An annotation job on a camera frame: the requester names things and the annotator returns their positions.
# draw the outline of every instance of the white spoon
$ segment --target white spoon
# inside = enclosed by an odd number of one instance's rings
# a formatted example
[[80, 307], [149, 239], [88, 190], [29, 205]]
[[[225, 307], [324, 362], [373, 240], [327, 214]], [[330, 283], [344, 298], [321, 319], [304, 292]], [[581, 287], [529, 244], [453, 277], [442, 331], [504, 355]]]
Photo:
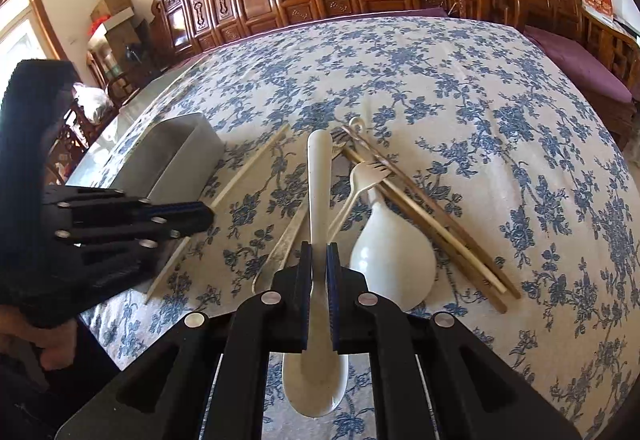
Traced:
[[431, 242], [385, 204], [376, 188], [367, 192], [371, 216], [351, 251], [350, 269], [364, 274], [371, 292], [403, 312], [418, 306], [436, 277]]
[[306, 350], [301, 354], [284, 354], [282, 385], [293, 408], [314, 418], [326, 415], [340, 404], [347, 387], [349, 357], [334, 352], [326, 292], [331, 135], [325, 130], [314, 131], [306, 152], [313, 257], [309, 335]]

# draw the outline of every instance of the wooden door frame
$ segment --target wooden door frame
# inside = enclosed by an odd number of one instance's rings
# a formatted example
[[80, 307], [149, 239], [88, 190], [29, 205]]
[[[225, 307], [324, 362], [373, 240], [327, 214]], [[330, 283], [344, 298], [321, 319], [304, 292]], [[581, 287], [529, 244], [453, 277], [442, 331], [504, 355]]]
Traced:
[[47, 43], [49, 43], [49, 47], [53, 52], [53, 55], [58, 60], [68, 61], [66, 57], [66, 53], [60, 44], [60, 40], [58, 36], [53, 30], [51, 22], [49, 21], [49, 16], [47, 16], [47, 11], [44, 9], [44, 5], [42, 4], [42, 0], [29, 0], [31, 3], [31, 7], [33, 8], [33, 12], [35, 14], [36, 19], [38, 20], [38, 24], [40, 25], [40, 29], [44, 34], [44, 37], [47, 39]]

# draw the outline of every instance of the white plastic fork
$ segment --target white plastic fork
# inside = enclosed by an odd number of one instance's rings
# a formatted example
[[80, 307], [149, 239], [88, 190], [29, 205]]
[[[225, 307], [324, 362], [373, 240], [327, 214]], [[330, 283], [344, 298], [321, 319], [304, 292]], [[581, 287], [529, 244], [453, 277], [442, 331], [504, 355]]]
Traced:
[[351, 170], [349, 176], [351, 193], [338, 215], [331, 222], [328, 233], [329, 243], [337, 236], [360, 194], [382, 182], [390, 173], [389, 169], [377, 162], [361, 162]]

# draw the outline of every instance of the brown chopstick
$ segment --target brown chopstick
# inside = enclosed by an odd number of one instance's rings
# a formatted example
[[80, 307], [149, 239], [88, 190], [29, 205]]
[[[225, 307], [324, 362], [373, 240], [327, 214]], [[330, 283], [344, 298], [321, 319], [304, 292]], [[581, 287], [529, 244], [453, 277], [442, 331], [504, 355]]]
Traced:
[[343, 126], [342, 130], [354, 141], [369, 151], [376, 160], [389, 168], [389, 170], [406, 185], [412, 194], [420, 198], [420, 200], [433, 211], [433, 217], [444, 227], [447, 227], [449, 232], [456, 235], [460, 241], [465, 243], [467, 248], [469, 248], [478, 257], [478, 259], [487, 266], [487, 268], [503, 283], [505, 287], [507, 287], [507, 290], [511, 292], [516, 299], [520, 299], [522, 297], [518, 288], [511, 282], [509, 277], [500, 269], [500, 267], [495, 264], [495, 261], [492, 260], [489, 254], [480, 245], [478, 245], [478, 242], [476, 242], [476, 240], [474, 240], [473, 237], [469, 235], [469, 233], [466, 232], [466, 230], [456, 220], [449, 216], [435, 200], [425, 194], [411, 178], [405, 175], [396, 164], [387, 159], [386, 156], [384, 156], [380, 150], [371, 144], [364, 136], [353, 131], [353, 128], [350, 128], [349, 126]]
[[[351, 163], [357, 164], [362, 162], [362, 158], [357, 155], [353, 149], [345, 146], [342, 148], [342, 154], [350, 160]], [[399, 195], [386, 185], [386, 180], [377, 185], [377, 189], [389, 200], [395, 203], [399, 209], [414, 222], [418, 228], [429, 238], [436, 246], [449, 256], [451, 261], [457, 264], [460, 272], [469, 280], [469, 282], [478, 290], [491, 305], [501, 314], [507, 311], [507, 305], [500, 299], [496, 290], [490, 285], [480, 273], [464, 258], [450, 243], [444, 240], [420, 215], [411, 208], [411, 205], [403, 198], [406, 195]]]

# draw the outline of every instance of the tablecloth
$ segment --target tablecloth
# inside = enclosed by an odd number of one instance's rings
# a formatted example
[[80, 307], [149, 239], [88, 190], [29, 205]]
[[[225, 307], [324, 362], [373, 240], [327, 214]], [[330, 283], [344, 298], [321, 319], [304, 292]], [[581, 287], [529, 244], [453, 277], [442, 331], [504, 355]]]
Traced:
[[[121, 368], [188, 311], [230, 312], [251, 295], [253, 276], [305, 195], [306, 137], [361, 115], [524, 294], [508, 298], [500, 315], [438, 254], [434, 288], [414, 313], [455, 314], [585, 438], [620, 406], [639, 372], [640, 198], [594, 111], [513, 28], [381, 17], [219, 48], [143, 113], [95, 185], [108, 186], [148, 128], [191, 112], [203, 112], [226, 142], [204, 199], [284, 122], [291, 130], [230, 192], [147, 306], [130, 290], [84, 314]], [[334, 211], [348, 194], [348, 171], [343, 158], [334, 161]], [[339, 233], [343, 264], [369, 213], [360, 201]], [[272, 354], [264, 438], [376, 437], [366, 356], [351, 357], [345, 398], [315, 420], [289, 405], [281, 366]]]

